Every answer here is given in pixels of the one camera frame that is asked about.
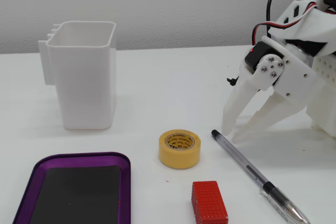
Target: ballpoint pen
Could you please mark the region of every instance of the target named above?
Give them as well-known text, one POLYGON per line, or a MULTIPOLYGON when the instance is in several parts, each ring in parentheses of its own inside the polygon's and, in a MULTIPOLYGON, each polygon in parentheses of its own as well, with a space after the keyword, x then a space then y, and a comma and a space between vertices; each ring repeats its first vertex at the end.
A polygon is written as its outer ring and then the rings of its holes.
POLYGON ((229 140, 217 130, 212 131, 212 136, 246 169, 247 173, 261 187, 260 194, 278 210, 285 221, 290 224, 310 224, 308 218, 299 210, 299 208, 294 205, 294 203, 290 201, 279 188, 275 187, 249 160, 247 160, 246 157, 244 157, 243 154, 229 142, 229 140))

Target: pen clip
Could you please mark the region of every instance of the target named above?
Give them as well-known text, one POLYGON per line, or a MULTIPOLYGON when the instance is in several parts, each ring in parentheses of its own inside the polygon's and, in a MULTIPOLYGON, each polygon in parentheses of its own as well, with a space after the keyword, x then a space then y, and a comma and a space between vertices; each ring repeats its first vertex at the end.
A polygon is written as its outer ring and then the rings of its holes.
POLYGON ((272 198, 270 197, 263 189, 260 190, 260 195, 266 199, 275 209, 276 211, 282 216, 282 218, 288 223, 288 224, 298 224, 294 222, 283 210, 283 208, 272 198))

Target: pen cap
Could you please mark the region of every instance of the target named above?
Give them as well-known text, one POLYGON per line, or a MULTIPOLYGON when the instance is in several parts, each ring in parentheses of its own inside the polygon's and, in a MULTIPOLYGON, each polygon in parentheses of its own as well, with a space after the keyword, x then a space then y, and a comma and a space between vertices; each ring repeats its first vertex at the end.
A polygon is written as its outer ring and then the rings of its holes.
POLYGON ((274 198, 272 198, 269 194, 267 194, 263 189, 260 190, 260 194, 268 202, 271 203, 271 205, 278 211, 278 213, 285 219, 285 221, 287 223, 289 223, 289 224, 310 224, 310 221, 308 220, 308 218, 290 200, 286 201, 281 206, 281 205, 279 205, 279 203, 274 198))
POLYGON ((284 220, 289 224, 297 224, 293 222, 286 214, 284 209, 272 198, 270 197, 263 189, 260 190, 260 195, 262 195, 271 205, 276 209, 276 211, 284 218, 284 220))

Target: white plastic cup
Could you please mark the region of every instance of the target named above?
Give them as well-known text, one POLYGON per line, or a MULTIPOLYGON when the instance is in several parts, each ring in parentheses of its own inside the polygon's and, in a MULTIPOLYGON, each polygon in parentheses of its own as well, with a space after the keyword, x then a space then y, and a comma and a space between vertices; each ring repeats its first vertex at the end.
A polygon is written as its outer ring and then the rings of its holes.
POLYGON ((64 22, 39 41, 46 85, 55 85, 67 129, 105 129, 116 107, 113 22, 64 22))

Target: tape label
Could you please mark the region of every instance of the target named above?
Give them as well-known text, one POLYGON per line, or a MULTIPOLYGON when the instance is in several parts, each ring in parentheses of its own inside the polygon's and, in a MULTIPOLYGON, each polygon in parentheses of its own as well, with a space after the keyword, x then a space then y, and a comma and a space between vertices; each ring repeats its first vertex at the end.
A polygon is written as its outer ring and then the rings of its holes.
POLYGON ((195 140, 191 136, 182 133, 169 135, 165 142, 170 148, 181 150, 187 150, 195 144, 195 140))

